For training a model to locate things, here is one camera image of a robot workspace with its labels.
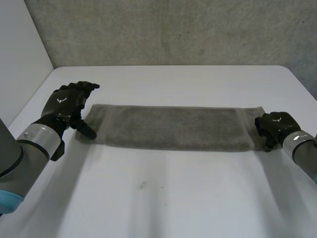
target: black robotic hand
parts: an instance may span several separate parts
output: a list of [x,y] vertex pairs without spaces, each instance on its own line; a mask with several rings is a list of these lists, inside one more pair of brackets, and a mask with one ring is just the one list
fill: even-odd
[[285,112],[264,114],[255,119],[260,136],[266,137],[266,151],[271,151],[276,144],[283,145],[284,139],[291,133],[301,130],[291,115]]
[[44,106],[41,119],[36,123],[50,126],[60,137],[64,130],[71,127],[84,136],[95,139],[96,133],[81,119],[81,110],[84,109],[91,92],[99,87],[98,84],[89,82],[61,86],[52,93]]

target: towel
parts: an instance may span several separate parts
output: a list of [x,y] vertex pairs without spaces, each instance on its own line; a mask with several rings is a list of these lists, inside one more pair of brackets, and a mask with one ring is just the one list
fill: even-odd
[[85,143],[126,148],[190,151],[263,150],[257,108],[93,105],[85,122],[97,133]]

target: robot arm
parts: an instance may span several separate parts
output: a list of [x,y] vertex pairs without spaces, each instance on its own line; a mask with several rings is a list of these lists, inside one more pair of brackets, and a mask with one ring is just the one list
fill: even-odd
[[63,133],[69,127],[90,139],[96,133],[81,119],[90,93],[99,85],[71,83],[55,90],[41,118],[29,125],[15,140],[0,120],[0,213],[14,212],[49,160],[64,154]]
[[273,112],[256,118],[260,136],[266,138],[266,150],[277,144],[317,184],[317,137],[301,130],[297,122],[285,112]]

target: white wall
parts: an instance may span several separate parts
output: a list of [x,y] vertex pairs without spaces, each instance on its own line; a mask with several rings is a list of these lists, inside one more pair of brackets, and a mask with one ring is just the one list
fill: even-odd
[[7,126],[52,72],[23,0],[0,0],[0,118]]

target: table surface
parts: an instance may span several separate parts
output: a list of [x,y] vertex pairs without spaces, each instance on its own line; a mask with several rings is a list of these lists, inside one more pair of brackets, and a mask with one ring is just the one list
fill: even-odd
[[[62,84],[100,84],[92,104],[286,111],[316,135],[317,101],[281,66],[99,66],[54,70],[10,126],[17,137]],[[158,151],[86,145],[64,134],[2,238],[315,238],[317,187],[282,150]]]

